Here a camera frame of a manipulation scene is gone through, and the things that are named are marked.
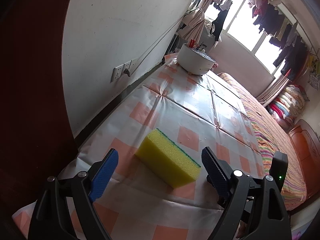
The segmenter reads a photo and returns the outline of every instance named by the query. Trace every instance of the metal screw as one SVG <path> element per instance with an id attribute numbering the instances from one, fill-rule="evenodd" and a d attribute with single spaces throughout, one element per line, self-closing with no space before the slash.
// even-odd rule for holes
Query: metal screw
<path id="1" fill-rule="evenodd" d="M 48 182 L 53 182 L 53 181 L 54 181 L 54 176 L 48 177 L 48 178 L 47 178 L 47 181 L 48 181 Z"/>
<path id="2" fill-rule="evenodd" d="M 235 170 L 233 174 L 236 175 L 237 177 L 241 177 L 243 175 L 242 171 L 239 171 L 239 170 Z"/>
<path id="3" fill-rule="evenodd" d="M 271 175 L 267 175 L 267 176 L 266 176 L 266 180 L 268 180 L 268 181 L 273 181 L 273 177 L 272 177 Z"/>
<path id="4" fill-rule="evenodd" d="M 78 177 L 80 178 L 84 178 L 85 176 L 87 176 L 87 172 L 86 171 L 81 171 L 78 173 Z"/>

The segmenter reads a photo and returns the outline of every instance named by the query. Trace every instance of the striped bedsheet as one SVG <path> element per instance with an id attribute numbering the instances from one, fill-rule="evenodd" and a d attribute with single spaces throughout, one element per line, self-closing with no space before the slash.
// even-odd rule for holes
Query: striped bedsheet
<path id="1" fill-rule="evenodd" d="M 265 174 L 269 174 L 274 152 L 280 151 L 288 155 L 289 166 L 281 195 L 284 196 L 287 210 L 298 207 L 306 200 L 307 190 L 289 136 L 266 109 L 233 77 L 227 73 L 220 73 L 218 76 L 235 88 L 242 100 L 257 138 Z"/>

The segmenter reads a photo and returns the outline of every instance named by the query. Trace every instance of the checkered tablecloth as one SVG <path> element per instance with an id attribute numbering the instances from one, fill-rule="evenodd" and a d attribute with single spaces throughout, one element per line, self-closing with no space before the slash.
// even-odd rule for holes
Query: checkered tablecloth
<path id="1" fill-rule="evenodd" d="M 155 71 L 103 122 L 60 174 L 71 178 L 103 159 L 110 148 L 119 164 L 103 196 L 94 203 L 114 240 L 205 240 L 222 210 L 206 181 L 172 189 L 134 155 L 144 137 L 159 128 L 199 164 L 209 146 L 233 169 L 264 176 L 251 123 L 237 92 L 213 72 L 188 75 L 176 58 Z M 69 211 L 80 239 L 85 239 L 72 199 Z M 27 235 L 34 203 L 13 215 Z"/>

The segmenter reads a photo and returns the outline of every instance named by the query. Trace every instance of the yellow sponge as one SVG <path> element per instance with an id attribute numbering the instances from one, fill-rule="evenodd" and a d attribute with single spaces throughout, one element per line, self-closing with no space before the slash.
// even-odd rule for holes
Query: yellow sponge
<path id="1" fill-rule="evenodd" d="M 152 130 L 144 138 L 135 155 L 173 188 L 195 181 L 201 169 L 159 129 Z"/>

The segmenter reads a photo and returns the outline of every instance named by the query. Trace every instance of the white container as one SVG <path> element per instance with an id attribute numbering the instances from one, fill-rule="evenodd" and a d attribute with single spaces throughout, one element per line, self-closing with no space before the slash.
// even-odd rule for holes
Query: white container
<path id="1" fill-rule="evenodd" d="M 177 62 L 186 71 L 194 75 L 207 74 L 215 63 L 207 54 L 188 48 L 186 44 L 182 45 L 177 57 Z"/>

